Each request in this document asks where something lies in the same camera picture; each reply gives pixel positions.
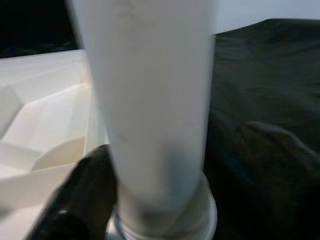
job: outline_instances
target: white pipe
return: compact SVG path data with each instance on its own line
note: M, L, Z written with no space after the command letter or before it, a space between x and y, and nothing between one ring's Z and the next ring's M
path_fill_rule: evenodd
M194 199L208 202L209 1L73 0L120 181L120 219L136 239L182 233L172 221ZM202 208L193 221L208 215Z

